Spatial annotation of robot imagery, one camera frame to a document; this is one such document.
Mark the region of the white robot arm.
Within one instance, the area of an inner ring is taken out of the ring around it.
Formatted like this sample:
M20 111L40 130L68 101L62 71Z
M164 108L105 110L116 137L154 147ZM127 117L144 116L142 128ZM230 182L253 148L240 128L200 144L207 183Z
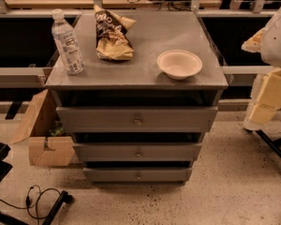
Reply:
M257 75L245 113L244 128L259 130L281 109L281 7L242 49L260 53L261 60L273 67L270 72Z

